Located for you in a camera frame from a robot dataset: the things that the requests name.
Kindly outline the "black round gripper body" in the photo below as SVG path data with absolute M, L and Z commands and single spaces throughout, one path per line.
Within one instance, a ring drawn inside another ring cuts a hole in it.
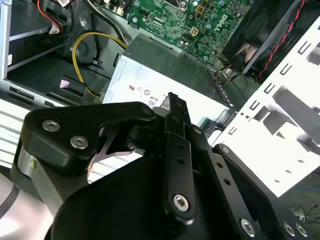
M 217 194 L 205 190 L 186 129 L 166 126 L 145 156 L 74 193 L 53 240 L 220 240 Z

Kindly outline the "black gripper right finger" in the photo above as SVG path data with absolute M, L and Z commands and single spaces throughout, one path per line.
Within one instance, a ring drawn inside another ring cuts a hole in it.
M 213 219 L 220 240 L 310 240 L 304 223 L 225 144 L 210 147 L 201 129 L 191 124 L 187 104 L 177 100 L 191 150 L 206 178 L 205 190 L 217 194 Z

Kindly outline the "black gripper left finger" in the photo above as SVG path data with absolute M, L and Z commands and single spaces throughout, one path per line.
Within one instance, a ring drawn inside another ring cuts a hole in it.
M 165 127 L 183 129 L 178 99 L 167 95 L 166 114 L 138 101 L 33 110 L 24 118 L 13 168 L 55 219 L 74 193 L 144 157 Z

